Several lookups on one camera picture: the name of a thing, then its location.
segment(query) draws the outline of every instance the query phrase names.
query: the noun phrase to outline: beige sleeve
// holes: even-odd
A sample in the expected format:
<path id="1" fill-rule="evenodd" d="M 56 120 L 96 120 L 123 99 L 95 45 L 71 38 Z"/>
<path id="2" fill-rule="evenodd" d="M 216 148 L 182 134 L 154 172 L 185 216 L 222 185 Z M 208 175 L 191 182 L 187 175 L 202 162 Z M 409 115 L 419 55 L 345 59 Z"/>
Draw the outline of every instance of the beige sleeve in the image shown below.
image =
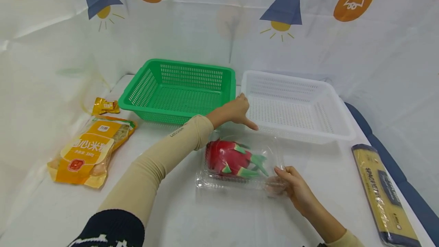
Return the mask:
<path id="1" fill-rule="evenodd" d="M 335 242 L 326 243 L 328 247 L 364 247 L 364 245 L 350 232 L 347 230 L 344 235 Z"/>
<path id="2" fill-rule="evenodd" d="M 141 154 L 113 187 L 98 212 L 121 209 L 146 227 L 160 182 L 191 151 L 205 146 L 213 131 L 207 117 L 195 116 Z"/>

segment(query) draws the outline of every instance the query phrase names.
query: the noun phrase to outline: spaghetti package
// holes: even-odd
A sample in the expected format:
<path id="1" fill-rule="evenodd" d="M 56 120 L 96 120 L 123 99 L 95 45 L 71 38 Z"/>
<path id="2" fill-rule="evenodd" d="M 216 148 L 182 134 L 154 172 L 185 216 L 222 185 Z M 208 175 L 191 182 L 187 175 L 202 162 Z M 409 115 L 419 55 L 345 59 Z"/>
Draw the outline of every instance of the spaghetti package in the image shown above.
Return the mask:
<path id="1" fill-rule="evenodd" d="M 112 153 L 136 129 L 136 123 L 114 117 L 95 116 L 83 133 L 73 138 L 60 154 L 47 163 L 53 181 L 101 187 L 107 177 Z"/>
<path id="2" fill-rule="evenodd" d="M 421 247 L 376 149 L 358 144 L 352 152 L 381 241 L 389 246 Z"/>

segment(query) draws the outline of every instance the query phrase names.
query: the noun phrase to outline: fabric backdrop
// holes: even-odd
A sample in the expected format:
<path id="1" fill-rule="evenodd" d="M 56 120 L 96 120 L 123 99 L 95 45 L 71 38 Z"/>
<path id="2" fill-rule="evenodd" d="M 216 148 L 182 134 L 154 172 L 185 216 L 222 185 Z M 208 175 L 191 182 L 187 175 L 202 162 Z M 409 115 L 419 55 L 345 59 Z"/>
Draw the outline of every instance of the fabric backdrop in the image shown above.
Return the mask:
<path id="1" fill-rule="evenodd" d="M 260 70 L 331 83 L 439 213 L 438 0 L 0 0 L 0 8 L 0 233 L 94 98 L 151 58 L 231 67 L 237 82 Z"/>

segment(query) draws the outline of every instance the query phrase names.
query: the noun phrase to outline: white table surface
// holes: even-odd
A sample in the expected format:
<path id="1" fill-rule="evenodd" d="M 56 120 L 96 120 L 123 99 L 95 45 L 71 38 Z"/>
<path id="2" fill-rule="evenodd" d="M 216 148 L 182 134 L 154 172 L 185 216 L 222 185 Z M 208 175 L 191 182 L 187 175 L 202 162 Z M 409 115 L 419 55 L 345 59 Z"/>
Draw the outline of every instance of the white table surface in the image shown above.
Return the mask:
<path id="1" fill-rule="evenodd" d="M 124 76 L 108 100 L 119 99 L 132 77 Z M 139 122 L 139 128 L 116 151 L 104 187 L 94 190 L 57 184 L 47 175 L 28 207 L 0 238 L 1 247 L 66 246 L 79 235 L 130 163 L 176 129 L 176 126 L 143 122 L 129 111 L 122 110 L 114 116 L 134 119 Z M 355 144 L 369 142 L 353 118 L 352 122 L 357 133 L 352 142 L 313 145 L 282 141 L 285 164 L 298 169 L 321 203 L 365 246 L 384 246 L 378 238 L 350 150 Z M 197 189 L 195 176 L 200 162 L 201 154 L 192 152 L 162 182 L 144 246 L 314 247 L 321 242 L 309 222 L 286 198 L 269 198 L 262 191 Z M 422 246 L 433 247 L 398 187 L 396 191 Z"/>

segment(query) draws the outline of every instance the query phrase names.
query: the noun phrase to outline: dragon fruit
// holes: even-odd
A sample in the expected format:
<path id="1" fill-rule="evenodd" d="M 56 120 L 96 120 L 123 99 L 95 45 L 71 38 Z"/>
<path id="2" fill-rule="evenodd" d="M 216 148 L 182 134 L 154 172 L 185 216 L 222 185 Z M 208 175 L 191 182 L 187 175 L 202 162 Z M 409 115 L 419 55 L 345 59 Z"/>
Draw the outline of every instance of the dragon fruit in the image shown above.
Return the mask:
<path id="1" fill-rule="evenodd" d="M 248 147 L 242 144 L 216 140 L 211 141 L 206 147 L 206 160 L 211 171 L 219 175 L 235 175 L 243 178 L 254 178 L 260 174 L 258 170 L 268 176 L 267 171 L 263 167 L 266 157 L 263 155 L 252 154 L 244 149 Z"/>

